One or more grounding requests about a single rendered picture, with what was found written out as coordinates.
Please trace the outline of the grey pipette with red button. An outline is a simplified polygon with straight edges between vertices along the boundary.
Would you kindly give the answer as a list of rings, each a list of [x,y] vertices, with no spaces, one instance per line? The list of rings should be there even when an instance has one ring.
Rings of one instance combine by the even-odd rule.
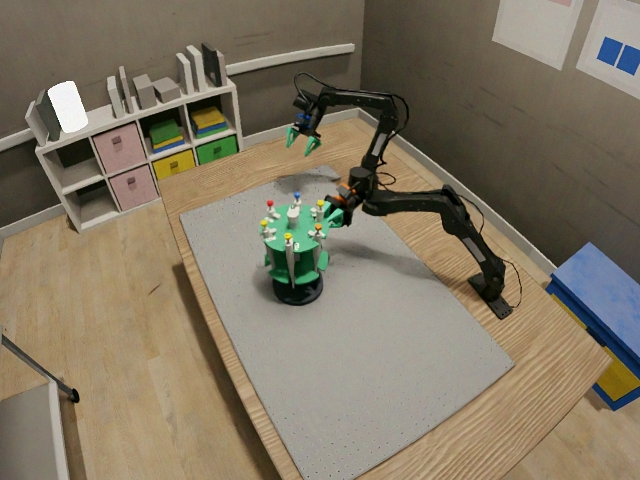
[[[281,218],[281,216],[279,214],[275,213],[275,209],[272,207],[272,205],[273,205],[273,201],[272,200],[267,201],[267,206],[270,206],[270,208],[268,209],[268,216],[270,218],[272,218],[272,219],[276,218],[277,220],[279,220]]]

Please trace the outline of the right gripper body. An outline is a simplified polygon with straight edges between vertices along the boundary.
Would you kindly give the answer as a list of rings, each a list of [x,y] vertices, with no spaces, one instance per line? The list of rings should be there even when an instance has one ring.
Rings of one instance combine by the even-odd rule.
[[[309,116],[310,116],[310,117],[309,117]],[[311,137],[313,137],[313,138],[317,139],[318,141],[321,141],[321,140],[319,140],[319,139],[318,139],[318,138],[321,138],[321,135],[320,135],[319,133],[317,133],[317,132],[316,132],[316,129],[317,129],[317,127],[318,127],[318,125],[319,125],[319,123],[320,123],[320,121],[321,121],[321,120],[320,120],[319,118],[317,118],[317,119],[316,119],[316,116],[314,116],[314,115],[312,115],[312,116],[311,116],[311,114],[310,114],[310,113],[308,113],[308,114],[307,114],[307,116],[306,116],[304,119],[308,119],[308,120],[310,120],[310,121],[309,121],[309,124],[304,125],[304,124],[301,124],[301,123],[299,123],[299,122],[298,122],[298,123],[294,123],[294,125],[293,125],[293,126],[295,126],[295,127],[298,127],[298,128],[299,128],[298,130],[296,130],[295,128],[292,128],[292,127],[291,127],[291,128],[292,128],[293,130],[297,131],[297,132],[298,132],[298,133],[300,133],[300,134],[303,134],[303,135],[305,135],[305,136],[309,135],[309,136],[311,136]],[[312,130],[312,129],[313,129],[315,132],[313,132],[313,130]],[[318,135],[317,135],[316,133],[317,133]],[[308,137],[309,137],[309,136],[308,136]],[[318,138],[316,138],[315,136],[316,136],[316,137],[318,137]]]

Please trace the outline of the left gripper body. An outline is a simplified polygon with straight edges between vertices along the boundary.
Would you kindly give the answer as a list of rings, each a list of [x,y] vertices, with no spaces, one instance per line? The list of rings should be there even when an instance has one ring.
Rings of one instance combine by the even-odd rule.
[[[352,223],[352,217],[353,217],[353,210],[357,207],[357,204],[355,204],[356,199],[354,197],[351,197],[351,199],[348,201],[346,201],[345,199],[343,199],[340,195],[337,197],[336,195],[334,195],[334,198],[330,195],[326,195],[324,198],[324,201],[328,201],[329,203],[331,203],[331,212],[330,215],[337,209],[341,209],[343,210],[343,219],[342,219],[342,225],[341,227],[347,225],[347,227],[349,227]],[[348,202],[348,203],[347,203]],[[343,209],[342,209],[343,208]],[[351,208],[353,210],[351,210]],[[333,211],[334,210],[334,211]],[[344,211],[345,210],[345,211]]]

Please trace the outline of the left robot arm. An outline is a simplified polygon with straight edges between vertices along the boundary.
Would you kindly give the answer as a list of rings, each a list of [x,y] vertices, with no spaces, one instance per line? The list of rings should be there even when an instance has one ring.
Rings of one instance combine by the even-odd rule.
[[[363,167],[352,167],[349,170],[348,186],[350,188],[353,187],[356,182],[369,174],[373,173]],[[468,282],[498,319],[501,320],[513,312],[510,305],[500,295],[505,288],[506,266],[504,262],[495,257],[494,255],[496,254],[492,252],[493,255],[490,252],[491,249],[486,246],[486,242],[484,243],[481,239],[481,235],[470,219],[470,214],[467,212],[465,204],[458,195],[433,193],[448,191],[456,193],[450,185],[443,185],[442,189],[432,191],[392,193],[388,190],[373,190],[372,181],[373,175],[361,181],[354,189],[356,191],[354,195],[342,184],[336,191],[346,201],[354,197],[357,207],[362,204],[361,211],[370,216],[387,217],[388,214],[399,212],[433,212],[440,214],[444,231],[451,236],[455,235],[464,244],[483,272],[483,274],[479,272],[469,277]],[[448,198],[445,198],[445,196]],[[449,199],[454,205],[449,202]],[[467,224],[463,222],[463,219]],[[486,286],[487,284],[489,285]]]

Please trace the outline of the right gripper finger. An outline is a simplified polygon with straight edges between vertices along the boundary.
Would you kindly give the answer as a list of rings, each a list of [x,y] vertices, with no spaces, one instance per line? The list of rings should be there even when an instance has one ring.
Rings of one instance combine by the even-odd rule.
[[[290,136],[291,133],[293,133],[292,139],[290,141]],[[300,133],[298,133],[297,131],[293,130],[290,127],[287,127],[287,142],[286,142],[286,147],[290,147],[290,145],[294,142],[294,140],[299,136]],[[289,142],[290,141],[290,142]]]
[[[310,149],[310,147],[312,146],[313,143],[315,143],[315,145]],[[322,145],[322,143],[320,141],[318,141],[317,139],[315,139],[315,138],[310,136],[304,155],[308,156],[313,150],[315,150],[316,148],[318,148],[321,145]]]

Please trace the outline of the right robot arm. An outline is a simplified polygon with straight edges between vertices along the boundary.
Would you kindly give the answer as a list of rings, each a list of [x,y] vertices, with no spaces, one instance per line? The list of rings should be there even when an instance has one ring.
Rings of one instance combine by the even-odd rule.
[[[391,97],[386,95],[386,98],[384,98],[383,94],[337,90],[334,88],[328,88],[327,86],[321,89],[319,96],[311,94],[303,89],[301,89],[300,91],[307,98],[310,106],[312,105],[312,103],[314,103],[309,112],[311,116],[314,115],[316,116],[316,119],[319,118],[320,120],[323,118],[327,110],[327,106],[335,107],[335,105],[352,105],[369,107],[377,110],[384,109],[384,111],[382,111],[380,115],[380,120],[382,120],[382,123],[381,121],[379,121],[377,130],[369,146],[368,153],[366,152],[366,154],[363,156],[364,159],[362,158],[360,165],[360,167],[363,167],[367,171],[374,174],[377,170],[377,164],[379,162],[381,153],[383,152],[383,149],[387,143],[387,140],[392,131],[395,130],[394,128],[396,128],[399,123],[398,110],[393,96]],[[297,95],[292,105],[303,111],[307,110],[307,104],[300,96],[300,94]],[[397,114],[395,111],[397,112]]]

